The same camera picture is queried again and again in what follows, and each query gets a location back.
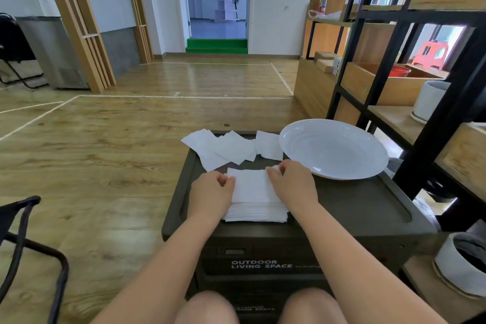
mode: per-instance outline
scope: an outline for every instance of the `hand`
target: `hand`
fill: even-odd
[[[282,161],[278,167],[281,174],[275,168],[266,167],[268,178],[280,201],[295,218],[310,204],[318,204],[314,178],[307,167],[290,159]]]
[[[215,170],[203,173],[192,182],[187,218],[201,217],[219,223],[229,209],[234,189],[235,177],[228,178]]]

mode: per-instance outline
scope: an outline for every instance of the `black metal chair frame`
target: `black metal chair frame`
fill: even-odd
[[[33,89],[38,89],[39,87],[44,87],[44,86],[47,86],[49,85],[49,83],[42,83],[38,86],[29,86],[29,84],[26,82],[27,80],[30,80],[30,79],[34,79],[34,78],[39,78],[39,77],[42,77],[44,75],[44,73],[41,73],[39,75],[31,75],[30,77],[22,77],[20,76],[20,74],[18,74],[18,72],[16,71],[16,69],[14,67],[12,67],[12,65],[10,64],[9,61],[7,60],[3,60],[5,62],[5,64],[8,65],[8,67],[15,73],[15,75],[18,77],[18,79],[15,79],[13,81],[4,81],[2,79],[2,76],[0,75],[0,82],[3,83],[4,85],[13,85],[14,83],[17,83],[17,82],[22,82],[24,84],[25,87],[28,87],[29,89],[33,90]]]
[[[59,316],[59,309],[61,307],[62,299],[64,296],[64,289],[66,288],[66,283],[69,275],[69,264],[66,256],[58,250],[55,250],[49,246],[42,245],[40,243],[34,242],[26,238],[27,234],[27,224],[29,221],[29,215],[33,207],[40,203],[41,198],[39,196],[32,196],[26,198],[25,200],[18,201],[14,204],[6,205],[15,207],[15,214],[24,209],[21,222],[18,228],[18,234],[7,232],[4,240],[12,242],[15,244],[15,250],[12,256],[12,262],[10,263],[5,280],[0,287],[0,304],[7,295],[7,292],[14,281],[15,275],[18,270],[18,266],[21,262],[22,251],[24,247],[28,249],[43,253],[48,256],[55,257],[61,263],[61,273],[58,276],[56,283],[56,291],[54,294],[54,300],[51,306],[51,311],[49,313],[48,324],[55,324]]]

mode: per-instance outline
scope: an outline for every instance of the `red bucket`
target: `red bucket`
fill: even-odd
[[[410,68],[394,65],[388,77],[406,77],[411,71]]]

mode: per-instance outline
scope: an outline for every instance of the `dark storage box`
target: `dark storage box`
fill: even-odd
[[[255,132],[240,134],[255,137]],[[277,163],[257,156],[229,167],[264,169]],[[191,183],[204,172],[190,150],[162,227],[164,240],[185,220]],[[393,273],[437,232],[384,172],[364,180],[314,179],[319,203]],[[306,235],[289,214],[287,223],[220,222],[203,248],[187,298],[215,290],[242,308],[242,320],[252,314],[268,319],[278,317],[292,292],[306,287],[331,292]]]

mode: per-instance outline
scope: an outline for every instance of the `white stacked shelf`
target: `white stacked shelf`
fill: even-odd
[[[218,0],[218,9],[214,11],[215,22],[237,21],[237,11],[232,0]]]

